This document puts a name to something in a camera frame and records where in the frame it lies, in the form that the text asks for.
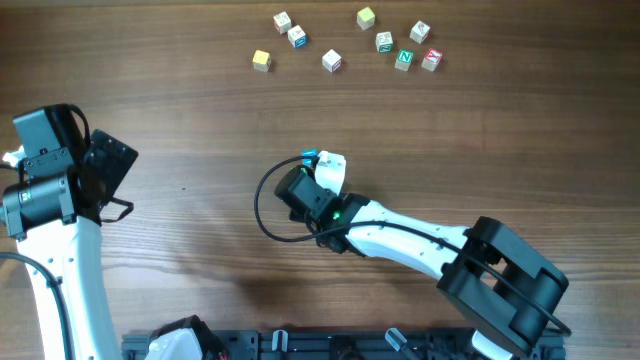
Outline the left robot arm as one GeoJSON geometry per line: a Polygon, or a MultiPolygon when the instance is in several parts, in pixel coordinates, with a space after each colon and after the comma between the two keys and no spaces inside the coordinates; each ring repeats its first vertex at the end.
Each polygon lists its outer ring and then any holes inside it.
{"type": "Polygon", "coordinates": [[[18,174],[1,198],[1,222],[23,263],[36,301],[48,359],[219,359],[225,347],[196,315],[148,335],[118,340],[104,285],[102,210],[134,205],[115,192],[138,153],[91,129],[74,104],[55,104],[13,120],[21,147],[6,153],[4,169],[18,174]]]}

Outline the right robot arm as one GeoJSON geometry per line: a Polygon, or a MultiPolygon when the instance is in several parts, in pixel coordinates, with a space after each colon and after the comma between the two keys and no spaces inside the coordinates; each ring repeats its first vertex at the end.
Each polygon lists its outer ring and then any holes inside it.
{"type": "Polygon", "coordinates": [[[500,221],[481,216],[471,227],[428,223],[362,195],[338,195],[319,180],[298,165],[276,186],[291,220],[316,225],[319,244],[334,252],[388,259],[435,279],[474,323],[472,345],[480,354],[528,357],[557,321],[553,313],[567,277],[500,221]]]}

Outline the dark green block Z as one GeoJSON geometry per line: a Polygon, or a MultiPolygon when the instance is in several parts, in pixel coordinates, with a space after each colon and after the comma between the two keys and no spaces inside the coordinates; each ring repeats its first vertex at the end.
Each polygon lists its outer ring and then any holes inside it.
{"type": "Polygon", "coordinates": [[[394,41],[390,31],[376,34],[375,45],[378,53],[388,53],[393,49],[394,41]]]}

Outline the blue wooden letter block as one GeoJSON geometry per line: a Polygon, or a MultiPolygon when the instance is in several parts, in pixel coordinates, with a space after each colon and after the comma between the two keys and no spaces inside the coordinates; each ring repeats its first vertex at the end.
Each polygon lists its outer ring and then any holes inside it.
{"type": "Polygon", "coordinates": [[[304,166],[314,168],[319,160],[318,151],[316,149],[304,150],[301,152],[302,163],[304,166]]]}

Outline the yellow wooden block top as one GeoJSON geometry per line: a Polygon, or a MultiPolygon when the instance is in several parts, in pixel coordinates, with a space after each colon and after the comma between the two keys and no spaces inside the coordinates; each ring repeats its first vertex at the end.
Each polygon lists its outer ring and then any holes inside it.
{"type": "Polygon", "coordinates": [[[362,30],[371,28],[375,24],[375,13],[370,7],[365,7],[357,12],[356,22],[362,30]]]}

